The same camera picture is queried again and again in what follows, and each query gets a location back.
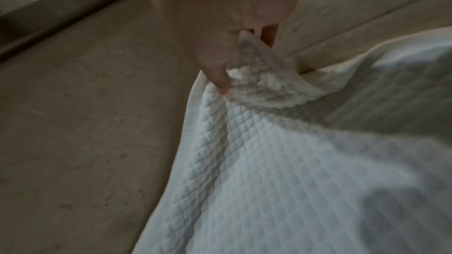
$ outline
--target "diamond pattern texture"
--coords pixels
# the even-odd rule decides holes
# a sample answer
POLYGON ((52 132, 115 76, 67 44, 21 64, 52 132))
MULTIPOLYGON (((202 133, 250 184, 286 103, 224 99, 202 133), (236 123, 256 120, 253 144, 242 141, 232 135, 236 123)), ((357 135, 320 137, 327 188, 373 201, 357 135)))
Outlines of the diamond pattern texture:
POLYGON ((449 253, 452 29, 299 76, 251 34, 201 74, 135 254, 449 253))

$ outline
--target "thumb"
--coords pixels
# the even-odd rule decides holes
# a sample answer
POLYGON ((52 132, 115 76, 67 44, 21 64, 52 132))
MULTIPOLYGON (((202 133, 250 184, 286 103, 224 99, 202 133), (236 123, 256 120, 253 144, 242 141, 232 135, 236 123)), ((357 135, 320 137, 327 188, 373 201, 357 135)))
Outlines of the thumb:
POLYGON ((231 79, 226 72, 226 64, 222 66, 207 66, 202 68, 206 77, 218 87, 221 95, 228 93, 231 86, 231 79))

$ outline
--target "white cloth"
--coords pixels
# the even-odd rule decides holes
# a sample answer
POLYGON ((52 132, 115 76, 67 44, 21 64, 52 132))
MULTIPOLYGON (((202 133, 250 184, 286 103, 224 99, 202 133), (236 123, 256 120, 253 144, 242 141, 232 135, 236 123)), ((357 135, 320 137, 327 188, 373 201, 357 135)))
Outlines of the white cloth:
POLYGON ((134 254, 450 253, 452 28, 302 76, 243 32, 227 69, 134 254))

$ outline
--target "gray floor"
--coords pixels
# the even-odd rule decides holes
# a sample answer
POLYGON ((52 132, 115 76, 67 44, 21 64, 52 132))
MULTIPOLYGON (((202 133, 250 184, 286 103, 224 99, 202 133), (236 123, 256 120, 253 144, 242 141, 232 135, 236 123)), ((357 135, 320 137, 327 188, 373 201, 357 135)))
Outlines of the gray floor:
MULTIPOLYGON (((301 0, 301 72, 452 24, 450 0, 301 0)), ((0 65, 0 253, 129 253, 168 179, 197 75, 148 0, 120 0, 0 65)))

